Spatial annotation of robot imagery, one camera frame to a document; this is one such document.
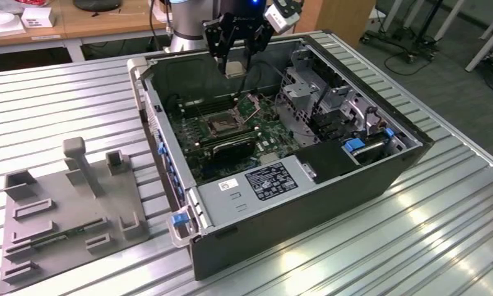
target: gray fixture base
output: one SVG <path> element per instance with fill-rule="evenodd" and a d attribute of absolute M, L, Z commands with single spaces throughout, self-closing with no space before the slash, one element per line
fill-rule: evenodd
<path fill-rule="evenodd" d="M 104 189 L 99 197 L 80 170 L 39 178 L 27 170 L 7 175 L 6 187 L 14 187 L 15 198 L 10 195 L 6 205 L 2 293 L 148 240 L 130 157 L 120 156 L 115 163 L 107 157 L 90 164 Z"/>

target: green circuit board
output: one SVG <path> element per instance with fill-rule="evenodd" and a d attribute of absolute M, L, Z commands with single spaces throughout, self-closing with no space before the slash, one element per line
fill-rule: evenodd
<path fill-rule="evenodd" d="M 171 117 L 178 141 L 199 185 L 258 167 L 262 164 L 260 157 L 267 154 L 275 153 L 283 158 L 299 149 L 290 130 L 278 119 L 272 100 L 264 96 L 258 98 L 259 110 L 252 99 L 242 97 L 238 106 L 228 110 L 191 118 Z M 243 139 L 255 143 L 254 153 L 216 165 L 212 162 L 215 147 Z"/>

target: floor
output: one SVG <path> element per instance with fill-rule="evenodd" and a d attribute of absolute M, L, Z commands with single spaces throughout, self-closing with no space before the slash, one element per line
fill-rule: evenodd
<path fill-rule="evenodd" d="M 426 4 L 415 21 L 418 31 L 431 5 Z M 436 15 L 430 36 L 434 36 L 448 13 L 442 9 Z M 484 44 L 479 39 L 484 30 L 458 18 L 447 35 L 439 42 L 442 52 L 434 63 L 414 76 L 402 76 L 384 67 L 384 60 L 402 49 L 380 41 L 360 44 L 359 52 L 415 94 L 440 116 L 493 155 L 493 90 L 487 86 L 480 71 L 468 73 L 464 67 Z M 410 65 L 392 59 L 388 65 L 398 72 L 416 70 L 427 61 Z"/>

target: blue tab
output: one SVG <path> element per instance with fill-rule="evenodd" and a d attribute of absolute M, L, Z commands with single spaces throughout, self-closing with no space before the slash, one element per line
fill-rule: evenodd
<path fill-rule="evenodd" d="M 172 223 L 175 227 L 179 227 L 190 222 L 190 216 L 187 213 L 180 213 L 172 216 Z"/>
<path fill-rule="evenodd" d="M 386 129 L 386 134 L 391 138 L 392 136 L 395 136 L 395 131 L 391 128 L 387 128 Z"/>
<path fill-rule="evenodd" d="M 366 143 L 363 142 L 363 140 L 360 139 L 351 139 L 346 142 L 346 149 L 352 152 L 355 151 L 356 149 L 360 149 L 363 148 L 363 146 L 366 146 Z"/>
<path fill-rule="evenodd" d="M 159 143 L 159 154 L 167 154 L 167 147 L 164 145 L 164 142 Z"/>

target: white box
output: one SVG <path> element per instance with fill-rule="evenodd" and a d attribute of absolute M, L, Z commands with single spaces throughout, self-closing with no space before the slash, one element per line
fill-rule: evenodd
<path fill-rule="evenodd" d="M 15 21 L 7 26 L 0 26 L 0 37 L 26 33 L 20 17 L 15 15 Z"/>
<path fill-rule="evenodd" d="M 27 28 L 51 28 L 55 26 L 55 14 L 51 7 L 27 8 L 23 14 Z"/>
<path fill-rule="evenodd" d="M 384 22 L 386 14 L 374 8 L 370 14 L 368 23 L 366 24 L 366 31 L 374 31 L 378 33 Z"/>

